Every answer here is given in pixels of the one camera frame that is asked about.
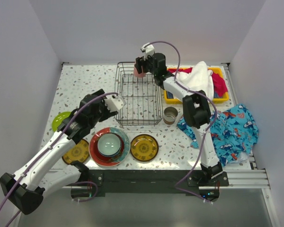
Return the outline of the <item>pink cup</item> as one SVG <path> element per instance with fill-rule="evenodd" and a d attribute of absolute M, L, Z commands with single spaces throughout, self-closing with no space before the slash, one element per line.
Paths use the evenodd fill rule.
<path fill-rule="evenodd" d="M 139 73 L 138 70 L 134 67 L 133 75 L 137 78 L 143 78 L 146 76 L 146 73 L 144 73 L 143 71 Z"/>

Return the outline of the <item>wire dish rack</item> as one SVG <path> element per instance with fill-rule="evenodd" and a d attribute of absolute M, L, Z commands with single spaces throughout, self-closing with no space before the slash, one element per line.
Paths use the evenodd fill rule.
<path fill-rule="evenodd" d="M 162 90 L 150 73 L 138 78 L 133 72 L 132 61 L 117 64 L 115 92 L 126 105 L 115 117 L 116 121 L 122 126 L 157 125 L 163 119 Z"/>

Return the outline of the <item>metal cup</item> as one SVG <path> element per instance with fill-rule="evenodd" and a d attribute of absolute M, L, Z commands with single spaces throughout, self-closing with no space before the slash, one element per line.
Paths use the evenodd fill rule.
<path fill-rule="evenodd" d="M 165 124 L 171 125 L 173 124 L 178 116 L 178 111 L 176 108 L 169 106 L 163 111 L 163 121 Z"/>

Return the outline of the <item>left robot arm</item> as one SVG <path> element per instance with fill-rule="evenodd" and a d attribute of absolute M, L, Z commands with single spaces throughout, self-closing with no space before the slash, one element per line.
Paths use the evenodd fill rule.
<path fill-rule="evenodd" d="M 105 93 L 100 89 L 86 95 L 30 161 L 15 173 L 4 173 L 0 177 L 5 200 L 12 202 L 25 215 L 34 212 L 46 191 L 46 186 L 40 186 L 40 183 L 52 166 L 86 137 L 98 122 L 117 115 L 125 104 L 123 97 L 116 92 Z"/>

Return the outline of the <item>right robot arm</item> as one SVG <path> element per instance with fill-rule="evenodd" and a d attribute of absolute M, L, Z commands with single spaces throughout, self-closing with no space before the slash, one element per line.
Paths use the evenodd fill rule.
<path fill-rule="evenodd" d="M 138 73 L 151 73 L 160 88 L 172 93 L 182 100 L 183 117 L 186 124 L 192 127 L 199 145 L 198 160 L 201 160 L 201 176 L 205 185 L 211 186 L 218 181 L 223 172 L 222 165 L 216 155 L 210 128 L 210 99 L 205 92 L 193 91 L 176 79 L 176 75 L 167 70 L 166 57 L 162 53 L 154 53 L 148 57 L 138 57 L 134 64 Z"/>

